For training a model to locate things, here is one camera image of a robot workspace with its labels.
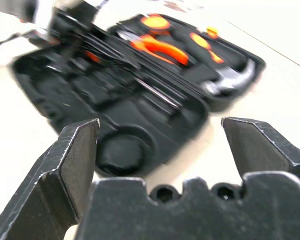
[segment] black metal jaw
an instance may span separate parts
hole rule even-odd
[[[76,240],[300,240],[300,150],[265,122],[222,126],[242,186],[194,178],[150,195],[135,177],[91,185],[99,123],[66,127],[1,214],[0,240],[61,240],[79,221]]]
[[[0,215],[0,240],[62,240],[83,215],[92,182],[98,119],[65,127]]]

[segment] white table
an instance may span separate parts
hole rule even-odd
[[[96,22],[105,29],[140,11],[144,13],[149,9],[143,6],[145,2],[146,0],[130,0],[129,6],[124,7],[122,1],[111,0],[98,15]],[[225,112],[212,113],[198,137],[181,149],[167,165],[159,167],[146,178],[149,191],[155,185],[165,183],[172,184],[182,191],[182,181],[195,176],[205,179],[210,187],[218,182],[241,183],[220,125],[222,116],[266,121],[300,148],[300,65],[255,39],[258,36],[253,38],[222,19],[214,11],[216,6],[208,3],[209,1],[207,8],[188,14],[165,7],[153,9],[152,12],[180,18],[201,29],[213,25],[219,30],[222,38],[262,57],[267,63],[267,69],[249,92]],[[226,12],[226,8],[227,6],[220,6],[218,9],[222,13],[222,10]],[[246,9],[242,5],[237,5],[237,8],[241,8],[241,12]],[[240,15],[232,17],[234,22],[240,23]],[[262,24],[253,26],[252,30],[262,28]],[[0,13],[0,40],[22,28],[14,17]],[[250,34],[261,33],[255,30]],[[13,56],[35,49],[25,39],[18,39],[0,47],[0,213],[36,159],[57,139],[46,119],[19,89],[6,66]],[[296,54],[293,58],[295,62],[298,61]]]

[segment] hammer head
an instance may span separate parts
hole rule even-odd
[[[244,70],[237,72],[230,67],[216,69],[219,75],[217,81],[206,81],[201,88],[213,96],[229,94],[246,86],[255,76],[256,63],[249,59]]]

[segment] orange-handled pliers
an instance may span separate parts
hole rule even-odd
[[[179,63],[185,66],[189,64],[189,56],[184,51],[180,50],[179,48],[169,43],[158,41],[150,35],[138,36],[135,35],[134,33],[121,31],[121,30],[119,30],[117,33],[120,38],[130,41],[131,45],[139,51],[144,51],[170,64],[174,64],[174,63],[162,56],[155,54],[154,52],[161,52],[167,54],[168,56],[173,57]]]

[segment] hammer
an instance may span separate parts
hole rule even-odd
[[[218,73],[217,81],[206,81],[201,86],[205,92],[213,96],[231,94],[246,86],[255,75],[256,63],[253,60],[248,59],[244,70],[238,72],[216,55],[204,38],[191,30],[175,28],[171,31],[171,35],[176,40],[185,43],[186,51],[189,54]]]

